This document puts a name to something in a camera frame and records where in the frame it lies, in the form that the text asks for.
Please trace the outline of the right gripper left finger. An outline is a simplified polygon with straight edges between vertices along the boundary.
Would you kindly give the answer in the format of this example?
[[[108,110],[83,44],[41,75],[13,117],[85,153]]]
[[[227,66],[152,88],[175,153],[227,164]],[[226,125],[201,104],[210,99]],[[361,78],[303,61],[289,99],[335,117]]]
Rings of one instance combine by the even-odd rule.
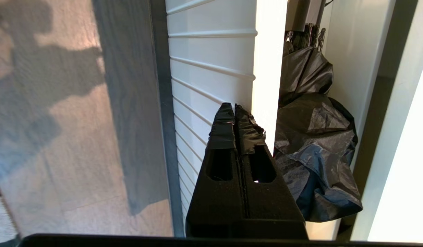
[[[240,152],[231,103],[222,103],[210,129],[198,179],[185,219],[195,238],[244,238],[245,217]]]

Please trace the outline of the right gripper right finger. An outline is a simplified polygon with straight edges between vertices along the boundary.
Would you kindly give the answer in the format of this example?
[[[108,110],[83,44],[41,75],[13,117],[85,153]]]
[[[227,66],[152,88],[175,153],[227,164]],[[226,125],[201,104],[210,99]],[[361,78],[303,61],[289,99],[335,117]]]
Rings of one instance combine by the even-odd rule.
[[[305,220],[265,142],[264,130],[235,105],[243,191],[243,219],[234,235],[252,239],[307,240]]]

